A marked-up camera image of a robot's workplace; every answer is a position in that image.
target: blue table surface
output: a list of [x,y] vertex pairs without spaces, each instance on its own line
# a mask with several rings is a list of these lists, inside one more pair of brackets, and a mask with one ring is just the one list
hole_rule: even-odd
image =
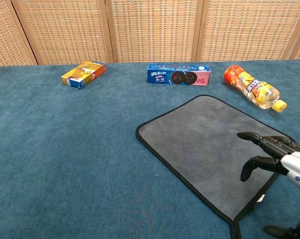
[[[300,60],[201,64],[212,70],[207,87],[149,84],[146,63],[117,63],[82,90],[61,81],[75,65],[0,67],[0,239],[229,239],[228,223],[135,130],[204,94],[300,143]],[[231,64],[275,86],[286,110],[224,84]],[[240,228],[243,239],[270,239],[263,226],[299,222],[300,189],[279,176]]]

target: robotic hand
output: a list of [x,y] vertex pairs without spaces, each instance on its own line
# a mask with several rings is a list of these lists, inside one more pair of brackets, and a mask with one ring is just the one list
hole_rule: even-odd
[[[253,170],[261,168],[286,175],[300,188],[300,145],[283,136],[260,136],[254,132],[242,132],[237,134],[244,140],[250,140],[260,146],[271,157],[256,156],[248,160],[241,172],[240,180],[249,179]],[[281,239],[300,239],[300,224],[294,228],[280,228],[265,226],[264,231]]]

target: cookie box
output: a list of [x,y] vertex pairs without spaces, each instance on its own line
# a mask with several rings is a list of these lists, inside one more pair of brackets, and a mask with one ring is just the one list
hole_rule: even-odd
[[207,86],[211,70],[204,65],[149,64],[148,83]]
[[85,61],[61,77],[65,85],[82,89],[106,71],[104,63]]

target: yellow bottle cap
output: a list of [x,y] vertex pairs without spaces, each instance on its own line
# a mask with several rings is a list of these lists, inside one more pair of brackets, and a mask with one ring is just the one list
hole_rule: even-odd
[[282,100],[278,100],[276,103],[274,103],[273,105],[273,110],[277,111],[277,112],[281,112],[283,111],[285,108],[287,107],[286,102],[282,101]]

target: plastic bottle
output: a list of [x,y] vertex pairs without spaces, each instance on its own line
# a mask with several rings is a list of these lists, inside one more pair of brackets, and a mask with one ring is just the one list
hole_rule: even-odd
[[279,100],[280,93],[267,82],[258,81],[249,75],[242,67],[232,65],[226,69],[223,78],[231,86],[238,88],[255,105],[277,112],[283,111],[287,104]]

